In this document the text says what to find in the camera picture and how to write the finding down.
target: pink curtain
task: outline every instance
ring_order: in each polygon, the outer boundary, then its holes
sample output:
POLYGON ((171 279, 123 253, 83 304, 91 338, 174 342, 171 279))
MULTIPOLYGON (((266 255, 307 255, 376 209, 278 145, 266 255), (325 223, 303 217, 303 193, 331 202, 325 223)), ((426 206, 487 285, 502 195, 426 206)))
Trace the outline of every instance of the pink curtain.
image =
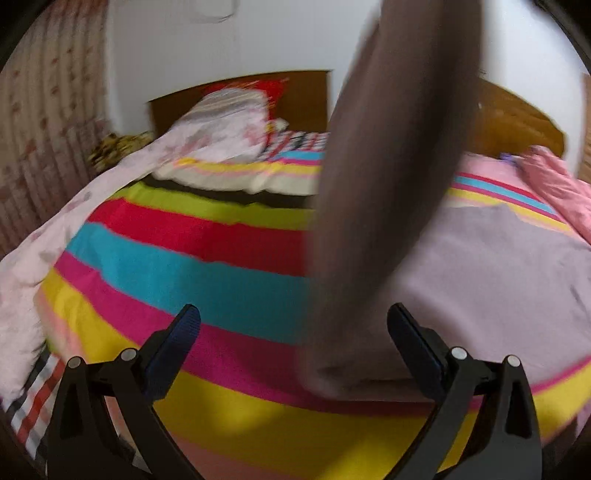
POLYGON ((56 0, 0 72, 0 257, 94 176, 86 158, 109 133, 109 0, 56 0))

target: metal screw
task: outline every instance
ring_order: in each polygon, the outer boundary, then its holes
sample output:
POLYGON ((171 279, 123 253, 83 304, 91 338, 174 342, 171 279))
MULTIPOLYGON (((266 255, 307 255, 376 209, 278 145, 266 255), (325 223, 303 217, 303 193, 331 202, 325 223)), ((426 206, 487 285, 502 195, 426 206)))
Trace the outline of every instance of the metal screw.
POLYGON ((518 357, 516 357, 515 355, 509 355, 507 357, 507 363, 512 366, 512 367, 518 367, 521 365, 521 360, 519 360, 518 357))
POLYGON ((138 351, 135 348, 126 348, 121 352, 121 359, 124 362, 129 362, 130 360, 133 360, 137 354, 138 351))
POLYGON ((465 360, 468 358, 468 352, 466 352, 461 346, 455 346, 452 348, 452 357, 456 360, 465 360))
POLYGON ((73 356, 68 360, 68 367, 78 368, 82 363, 82 359, 79 356, 73 356))

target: white wall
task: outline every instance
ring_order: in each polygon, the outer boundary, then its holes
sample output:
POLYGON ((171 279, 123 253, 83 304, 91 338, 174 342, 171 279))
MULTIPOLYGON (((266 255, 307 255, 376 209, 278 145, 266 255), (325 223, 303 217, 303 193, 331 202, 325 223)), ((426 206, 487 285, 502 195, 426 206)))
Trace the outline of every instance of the white wall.
MULTIPOLYGON (((148 129, 148 100, 249 73, 332 69, 332 105, 379 0, 241 0, 238 15, 221 24, 191 23, 187 14, 197 7, 224 15, 231 3, 111 0, 109 105, 118 130, 148 129)), ((584 124, 582 62, 528 0, 485 0, 485 8, 485 76, 554 119, 567 134, 565 159, 574 169, 584 124)))

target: black clamp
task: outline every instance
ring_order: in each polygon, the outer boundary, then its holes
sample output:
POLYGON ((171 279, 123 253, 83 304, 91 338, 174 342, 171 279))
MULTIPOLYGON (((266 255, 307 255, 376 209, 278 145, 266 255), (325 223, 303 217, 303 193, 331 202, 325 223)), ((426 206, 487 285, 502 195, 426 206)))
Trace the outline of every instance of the black clamp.
POLYGON ((542 447, 534 400, 521 361, 474 360, 420 327, 401 303, 388 312, 388 331, 419 389, 436 402, 412 445, 387 480, 541 480, 542 447), (476 424, 457 465, 438 470, 474 395, 482 395, 476 424))
MULTIPOLYGON (((101 364, 69 360, 49 427, 50 480, 203 480, 152 408, 166 396, 199 327, 199 311, 187 305, 139 351, 126 349, 101 364), (151 473, 132 465, 111 422, 106 396, 116 398, 151 473)), ((388 312, 388 331, 419 389, 436 406, 385 480, 542 478, 537 417, 516 356, 497 364, 475 360, 461 347, 449 349, 399 303, 388 312), (438 472, 475 395, 482 395, 482 405, 462 458, 438 472)))

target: plaid fabric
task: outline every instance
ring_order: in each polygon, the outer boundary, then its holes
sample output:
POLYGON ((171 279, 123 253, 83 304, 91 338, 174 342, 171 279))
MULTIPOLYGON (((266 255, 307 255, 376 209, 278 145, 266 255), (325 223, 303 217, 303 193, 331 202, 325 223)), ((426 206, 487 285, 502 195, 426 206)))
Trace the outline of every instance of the plaid fabric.
POLYGON ((285 130, 275 132, 269 138, 265 151, 259 155, 259 160, 269 160, 277 155, 294 150, 323 152, 326 148, 328 133, 298 132, 285 130))
POLYGON ((7 422, 42 471, 47 463, 47 426, 63 372, 64 363, 44 346, 24 393, 13 402, 2 401, 7 422))

